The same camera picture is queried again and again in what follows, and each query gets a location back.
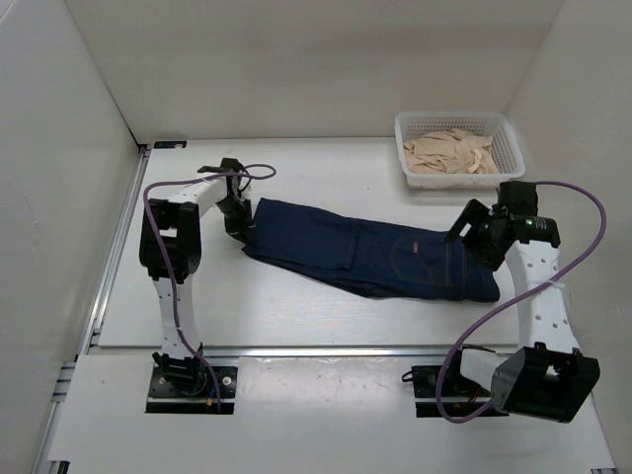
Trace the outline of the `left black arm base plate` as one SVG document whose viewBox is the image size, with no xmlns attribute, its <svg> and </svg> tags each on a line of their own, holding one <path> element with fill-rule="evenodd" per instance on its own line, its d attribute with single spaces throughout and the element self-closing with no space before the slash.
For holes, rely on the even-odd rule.
<svg viewBox="0 0 632 474">
<path fill-rule="evenodd" d="M 153 368 L 149 383 L 145 412 L 147 414 L 233 415 L 238 385 L 237 366 L 216 366 L 219 396 L 209 375 L 195 388 L 175 385 L 166 378 L 160 367 Z"/>
</svg>

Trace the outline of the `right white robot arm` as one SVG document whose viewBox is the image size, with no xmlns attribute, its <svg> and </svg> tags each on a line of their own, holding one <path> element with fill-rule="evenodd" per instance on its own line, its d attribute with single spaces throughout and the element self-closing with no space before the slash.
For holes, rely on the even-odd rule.
<svg viewBox="0 0 632 474">
<path fill-rule="evenodd" d="M 567 266 L 559 263 L 557 223 L 538 213 L 537 183 L 499 184 L 496 203 L 470 200 L 444 240 L 462 240 L 475 260 L 490 270 L 507 264 L 515 290 L 506 301 L 470 326 L 454 343 L 440 367 L 435 386 L 439 414 L 452 424 L 468 423 L 494 410 L 569 424 L 600 377 L 598 361 L 582 353 L 570 327 L 560 280 L 590 256 L 607 226 L 601 201 L 578 188 L 599 214 L 599 228 L 589 247 Z M 467 345 L 485 323 L 511 307 L 517 309 L 518 349 L 509 356 Z M 489 399 L 469 415 L 450 415 L 442 401 L 443 383 L 464 395 L 476 385 Z"/>
</svg>

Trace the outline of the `blue label sticker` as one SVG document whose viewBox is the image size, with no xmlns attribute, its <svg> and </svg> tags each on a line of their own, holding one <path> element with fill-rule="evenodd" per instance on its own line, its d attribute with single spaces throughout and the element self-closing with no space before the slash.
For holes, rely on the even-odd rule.
<svg viewBox="0 0 632 474">
<path fill-rule="evenodd" d="M 184 149 L 188 145 L 186 140 L 167 140 L 167 141 L 155 141 L 153 143 L 154 149 Z"/>
</svg>

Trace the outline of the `white plastic mesh basket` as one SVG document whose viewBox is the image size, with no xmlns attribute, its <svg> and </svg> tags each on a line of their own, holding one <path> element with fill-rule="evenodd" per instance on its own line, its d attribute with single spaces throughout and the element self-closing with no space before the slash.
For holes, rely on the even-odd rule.
<svg viewBox="0 0 632 474">
<path fill-rule="evenodd" d="M 399 161 L 411 189 L 492 189 L 525 173 L 505 116 L 490 112 L 402 112 Z"/>
</svg>

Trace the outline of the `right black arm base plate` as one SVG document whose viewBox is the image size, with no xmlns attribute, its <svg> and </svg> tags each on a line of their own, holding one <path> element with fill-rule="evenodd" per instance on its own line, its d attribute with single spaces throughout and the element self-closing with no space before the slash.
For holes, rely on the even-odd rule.
<svg viewBox="0 0 632 474">
<path fill-rule="evenodd" d="M 441 418 L 435 399 L 439 370 L 439 365 L 413 365 L 401 376 L 401 382 L 413 388 L 416 417 L 419 419 Z M 485 405 L 490 400 L 490 392 L 450 369 L 443 381 L 441 400 L 449 417 L 461 419 Z"/>
</svg>

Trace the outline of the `beige trousers in basket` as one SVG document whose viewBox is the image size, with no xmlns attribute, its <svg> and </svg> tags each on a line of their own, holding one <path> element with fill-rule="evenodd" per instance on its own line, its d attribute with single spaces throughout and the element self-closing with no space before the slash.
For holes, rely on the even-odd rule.
<svg viewBox="0 0 632 474">
<path fill-rule="evenodd" d="M 499 174 L 493 137 L 453 128 L 426 133 L 403 144 L 408 169 L 416 174 Z"/>
</svg>

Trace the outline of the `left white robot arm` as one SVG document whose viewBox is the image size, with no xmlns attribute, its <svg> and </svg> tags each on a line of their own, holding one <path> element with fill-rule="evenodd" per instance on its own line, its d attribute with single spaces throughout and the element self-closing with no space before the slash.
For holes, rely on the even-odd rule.
<svg viewBox="0 0 632 474">
<path fill-rule="evenodd" d="M 164 378 L 186 396 L 211 393 L 219 385 L 205 361 L 193 305 L 193 276 L 201 263 L 201 218 L 212 208 L 223 215 L 228 236 L 254 241 L 248 165 L 224 158 L 203 166 L 190 180 L 157 182 L 142 194 L 139 261 L 156 289 L 164 343 L 153 355 Z"/>
</svg>

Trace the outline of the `dark blue denim trousers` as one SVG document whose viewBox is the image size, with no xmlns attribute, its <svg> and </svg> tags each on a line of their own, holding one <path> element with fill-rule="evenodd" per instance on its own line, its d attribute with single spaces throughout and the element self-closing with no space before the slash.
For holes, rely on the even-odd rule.
<svg viewBox="0 0 632 474">
<path fill-rule="evenodd" d="M 441 232 L 263 198 L 250 258 L 369 298 L 495 303 L 492 271 Z"/>
</svg>

